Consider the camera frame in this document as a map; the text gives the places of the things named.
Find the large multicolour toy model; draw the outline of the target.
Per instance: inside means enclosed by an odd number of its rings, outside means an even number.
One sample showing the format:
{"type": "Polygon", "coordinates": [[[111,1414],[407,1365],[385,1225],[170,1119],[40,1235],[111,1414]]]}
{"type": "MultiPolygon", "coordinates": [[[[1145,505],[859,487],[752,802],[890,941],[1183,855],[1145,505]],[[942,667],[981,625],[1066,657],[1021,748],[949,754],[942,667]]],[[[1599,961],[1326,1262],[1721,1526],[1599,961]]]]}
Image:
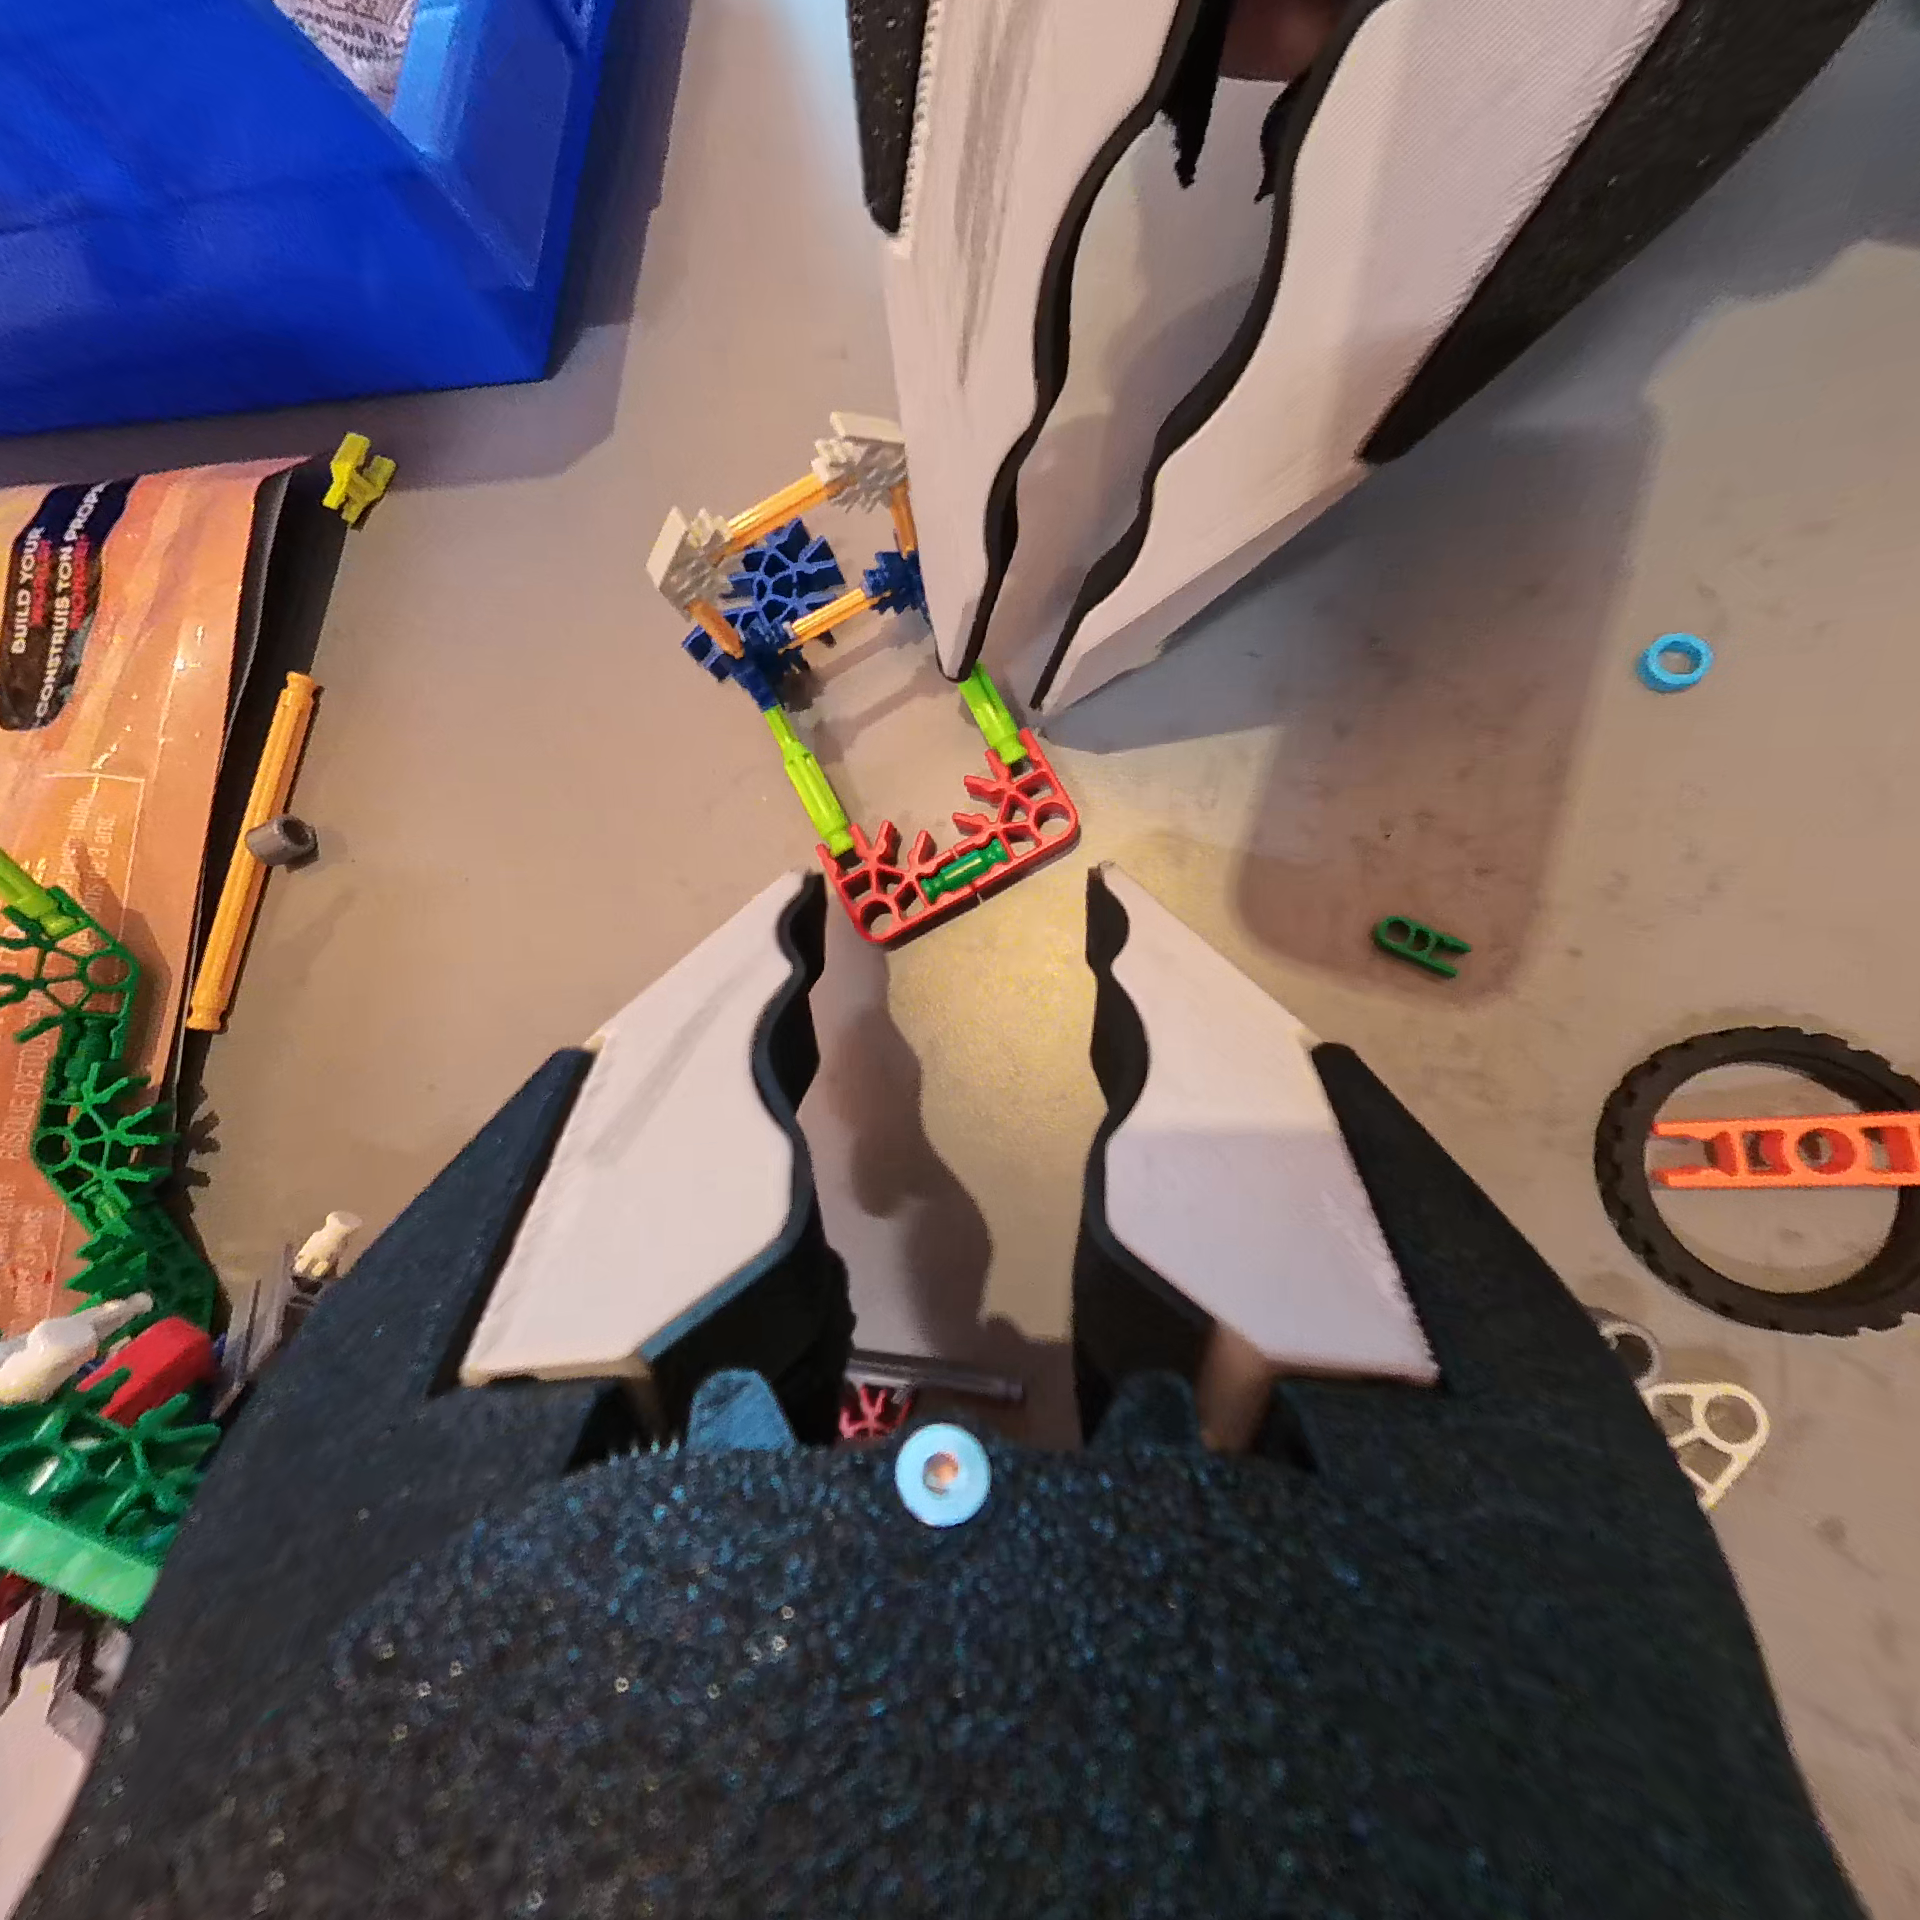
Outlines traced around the large multicolour toy model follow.
{"type": "Polygon", "coordinates": [[[6,1613],[40,1588],[138,1620],[219,1419],[345,1260],[362,1220],[335,1212],[217,1334],[219,1285],[161,1199],[177,1137],[129,1065],[139,962],[69,891],[2,860],[6,1007],[51,1039],[31,1106],[40,1177],[80,1227],[80,1303],[6,1339],[6,1613]]]}

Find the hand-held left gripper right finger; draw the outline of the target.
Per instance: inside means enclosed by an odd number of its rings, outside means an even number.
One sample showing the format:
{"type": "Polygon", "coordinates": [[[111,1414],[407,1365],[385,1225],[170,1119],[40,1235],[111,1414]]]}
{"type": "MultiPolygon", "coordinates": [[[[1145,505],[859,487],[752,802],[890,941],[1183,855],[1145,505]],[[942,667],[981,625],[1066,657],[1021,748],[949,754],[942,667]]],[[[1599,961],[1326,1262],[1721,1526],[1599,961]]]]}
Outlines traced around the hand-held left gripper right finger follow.
{"type": "Polygon", "coordinates": [[[1310,1026],[1111,861],[1088,876],[1088,969],[1085,1435],[1136,1375],[1184,1380],[1214,1449],[1251,1449],[1286,1378],[1438,1385],[1310,1026]]]}

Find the orange ladder connector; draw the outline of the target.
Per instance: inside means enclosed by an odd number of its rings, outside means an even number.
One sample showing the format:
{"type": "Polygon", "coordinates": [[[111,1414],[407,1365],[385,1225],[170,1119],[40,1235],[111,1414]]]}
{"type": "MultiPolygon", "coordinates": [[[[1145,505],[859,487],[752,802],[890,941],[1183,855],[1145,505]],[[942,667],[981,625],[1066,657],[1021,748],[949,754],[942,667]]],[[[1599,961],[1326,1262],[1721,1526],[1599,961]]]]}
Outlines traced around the orange ladder connector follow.
{"type": "Polygon", "coordinates": [[[1918,1113],[1658,1119],[1648,1151],[1650,1180],[1670,1190],[1899,1190],[1918,1187],[1918,1113]]]}

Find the clear plastic bag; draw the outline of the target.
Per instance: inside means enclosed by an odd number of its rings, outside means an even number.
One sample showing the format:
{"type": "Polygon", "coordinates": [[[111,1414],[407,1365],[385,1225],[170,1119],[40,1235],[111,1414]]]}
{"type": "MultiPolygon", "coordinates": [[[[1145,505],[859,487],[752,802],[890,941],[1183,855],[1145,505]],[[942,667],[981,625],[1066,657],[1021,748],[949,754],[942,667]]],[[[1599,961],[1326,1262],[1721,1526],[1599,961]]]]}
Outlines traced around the clear plastic bag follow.
{"type": "Polygon", "coordinates": [[[289,20],[360,86],[400,118],[430,100],[443,75],[459,13],[454,2],[277,2],[289,20]]]}

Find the red connector pair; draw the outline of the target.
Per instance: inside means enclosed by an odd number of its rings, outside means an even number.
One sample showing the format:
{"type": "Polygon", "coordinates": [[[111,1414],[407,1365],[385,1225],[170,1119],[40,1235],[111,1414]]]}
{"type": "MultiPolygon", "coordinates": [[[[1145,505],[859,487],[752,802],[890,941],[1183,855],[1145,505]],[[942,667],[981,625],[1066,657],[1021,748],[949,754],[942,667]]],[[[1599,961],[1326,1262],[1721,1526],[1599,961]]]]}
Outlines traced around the red connector pair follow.
{"type": "Polygon", "coordinates": [[[909,943],[1078,843],[1078,805],[1035,732],[1022,726],[1017,743],[1013,759],[985,749],[983,767],[966,777],[968,802],[946,841],[926,830],[904,838],[893,820],[867,830],[831,810],[817,853],[867,943],[909,943]]]}

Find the small toy rod frame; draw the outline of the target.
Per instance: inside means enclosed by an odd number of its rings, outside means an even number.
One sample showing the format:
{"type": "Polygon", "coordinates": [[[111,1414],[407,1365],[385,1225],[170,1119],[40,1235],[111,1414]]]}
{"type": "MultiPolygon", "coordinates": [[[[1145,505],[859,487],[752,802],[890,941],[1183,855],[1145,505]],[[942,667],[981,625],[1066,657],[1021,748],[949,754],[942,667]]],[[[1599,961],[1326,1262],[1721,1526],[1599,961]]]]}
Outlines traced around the small toy rod frame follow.
{"type": "Polygon", "coordinates": [[[814,830],[824,834],[831,810],[843,807],[811,748],[797,732],[784,687],[809,667],[809,645],[832,643],[853,619],[928,617],[901,426],[881,415],[832,413],[831,435],[818,438],[808,474],[790,487],[731,517],[667,511],[648,557],[648,577],[686,619],[681,647],[696,665],[752,700],[775,737],[790,781],[814,830]],[[857,582],[847,579],[847,588],[829,605],[793,626],[728,605],[736,555],[792,519],[805,519],[825,505],[888,511],[895,545],[862,569],[857,582]]]}

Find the printed toy set bag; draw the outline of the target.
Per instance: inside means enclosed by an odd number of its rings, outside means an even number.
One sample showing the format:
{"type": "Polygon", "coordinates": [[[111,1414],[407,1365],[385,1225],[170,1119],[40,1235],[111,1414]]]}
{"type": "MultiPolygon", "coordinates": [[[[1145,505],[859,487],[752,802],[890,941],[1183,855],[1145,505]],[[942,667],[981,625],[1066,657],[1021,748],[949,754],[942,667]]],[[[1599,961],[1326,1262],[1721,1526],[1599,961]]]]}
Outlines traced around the printed toy set bag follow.
{"type": "Polygon", "coordinates": [[[43,957],[22,890],[131,953],[135,1110],[202,1094],[213,1033],[186,1014],[282,693],[318,671],[351,535],[331,466],[6,487],[6,977],[43,957]]]}

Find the thin dark grey rod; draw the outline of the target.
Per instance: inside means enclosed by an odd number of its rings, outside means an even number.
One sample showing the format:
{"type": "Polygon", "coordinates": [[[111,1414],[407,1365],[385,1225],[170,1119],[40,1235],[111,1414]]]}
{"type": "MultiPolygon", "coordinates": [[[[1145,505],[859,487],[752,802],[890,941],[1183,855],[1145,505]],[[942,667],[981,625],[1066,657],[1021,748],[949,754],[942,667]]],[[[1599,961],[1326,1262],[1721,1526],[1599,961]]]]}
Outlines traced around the thin dark grey rod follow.
{"type": "Polygon", "coordinates": [[[1025,1380],[1021,1378],[995,1375],[962,1363],[923,1356],[853,1351],[847,1378],[853,1385],[909,1395],[930,1389],[966,1401],[985,1401],[1013,1409],[1022,1406],[1027,1399],[1025,1380]]]}

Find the blue storage bin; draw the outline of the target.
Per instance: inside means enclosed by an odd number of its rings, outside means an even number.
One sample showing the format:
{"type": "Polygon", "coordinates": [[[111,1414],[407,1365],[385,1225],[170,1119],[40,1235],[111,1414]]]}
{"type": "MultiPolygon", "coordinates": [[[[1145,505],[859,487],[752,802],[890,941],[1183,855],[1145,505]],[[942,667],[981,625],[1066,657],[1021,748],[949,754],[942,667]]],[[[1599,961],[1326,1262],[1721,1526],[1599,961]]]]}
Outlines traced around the blue storage bin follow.
{"type": "Polygon", "coordinates": [[[6,5],[6,437],[547,378],[615,12],[6,5]]]}

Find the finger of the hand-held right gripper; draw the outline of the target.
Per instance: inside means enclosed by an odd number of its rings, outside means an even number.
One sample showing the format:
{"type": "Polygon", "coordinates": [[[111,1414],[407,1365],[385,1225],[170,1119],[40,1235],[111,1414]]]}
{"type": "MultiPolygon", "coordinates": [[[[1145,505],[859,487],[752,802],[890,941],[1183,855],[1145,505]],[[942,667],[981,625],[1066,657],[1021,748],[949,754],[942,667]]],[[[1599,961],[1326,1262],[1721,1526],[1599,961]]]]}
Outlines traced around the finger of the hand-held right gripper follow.
{"type": "Polygon", "coordinates": [[[1206,5],[926,5],[882,292],[936,651],[977,665],[1017,481],[1064,394],[1101,188],[1176,86],[1206,5]]]}
{"type": "Polygon", "coordinates": [[[1061,714],[1366,477],[1362,446],[1674,2],[1349,5],[1297,86],[1255,303],[1167,419],[1033,707],[1061,714]]]}

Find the black rubber tyre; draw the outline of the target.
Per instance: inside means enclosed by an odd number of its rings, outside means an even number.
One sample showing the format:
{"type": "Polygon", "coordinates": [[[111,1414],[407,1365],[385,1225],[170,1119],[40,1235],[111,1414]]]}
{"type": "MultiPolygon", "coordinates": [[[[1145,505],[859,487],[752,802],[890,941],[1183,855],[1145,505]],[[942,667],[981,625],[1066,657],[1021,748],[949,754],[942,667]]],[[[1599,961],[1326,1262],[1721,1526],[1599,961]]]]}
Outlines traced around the black rubber tyre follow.
{"type": "Polygon", "coordinates": [[[1595,1131],[1601,1203],[1626,1249],[1697,1305],[1746,1329],[1854,1337],[1897,1329],[1918,1311],[1918,1195],[1896,1190],[1885,1245],[1826,1286],[1744,1285],[1697,1257],[1671,1230],[1650,1180],[1650,1127],[1670,1098],[1705,1073],[1763,1065],[1826,1094],[1822,1113],[1917,1113],[1918,1086],[1880,1054],[1797,1026],[1735,1026],[1658,1049],[1607,1098],[1595,1131]]]}

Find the long orange rod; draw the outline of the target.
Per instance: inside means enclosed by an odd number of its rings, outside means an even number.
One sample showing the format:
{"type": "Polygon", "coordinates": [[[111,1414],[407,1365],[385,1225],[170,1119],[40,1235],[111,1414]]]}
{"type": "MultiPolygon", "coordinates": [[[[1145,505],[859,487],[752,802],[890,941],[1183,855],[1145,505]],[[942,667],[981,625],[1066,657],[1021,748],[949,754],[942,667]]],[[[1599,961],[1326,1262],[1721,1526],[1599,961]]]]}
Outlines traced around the long orange rod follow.
{"type": "Polygon", "coordinates": [[[193,1033],[219,1033],[224,1029],[269,873],[303,860],[313,841],[303,822],[287,828],[285,820],[318,698],[320,685],[310,674],[291,671],[287,676],[257,761],[243,828],[231,850],[200,972],[187,994],[184,1026],[193,1033]]]}

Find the ivory fan connector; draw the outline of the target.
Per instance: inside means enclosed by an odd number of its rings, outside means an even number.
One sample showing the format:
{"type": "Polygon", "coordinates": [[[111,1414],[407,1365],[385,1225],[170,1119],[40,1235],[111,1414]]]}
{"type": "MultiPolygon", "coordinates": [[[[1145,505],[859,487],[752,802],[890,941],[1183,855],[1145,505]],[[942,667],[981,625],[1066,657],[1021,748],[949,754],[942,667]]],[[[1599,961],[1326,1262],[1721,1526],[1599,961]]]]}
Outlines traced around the ivory fan connector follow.
{"type": "Polygon", "coordinates": [[[1653,1333],[1601,1307],[1591,1307],[1591,1319],[1659,1427],[1698,1508],[1712,1513],[1770,1442],[1766,1403],[1739,1383],[1670,1378],[1653,1333]]]}

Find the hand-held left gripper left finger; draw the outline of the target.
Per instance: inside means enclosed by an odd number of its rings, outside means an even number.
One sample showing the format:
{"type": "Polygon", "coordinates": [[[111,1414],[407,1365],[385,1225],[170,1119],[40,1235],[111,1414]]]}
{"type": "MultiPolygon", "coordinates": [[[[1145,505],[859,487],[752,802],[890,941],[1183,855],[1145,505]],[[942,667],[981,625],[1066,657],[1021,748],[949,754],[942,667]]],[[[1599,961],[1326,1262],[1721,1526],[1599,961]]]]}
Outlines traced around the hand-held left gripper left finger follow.
{"type": "Polygon", "coordinates": [[[825,879],[782,876],[600,1029],[463,1385],[617,1380],[681,1428],[745,1370],[837,1427],[855,1316],[799,1118],[825,922],[825,879]]]}

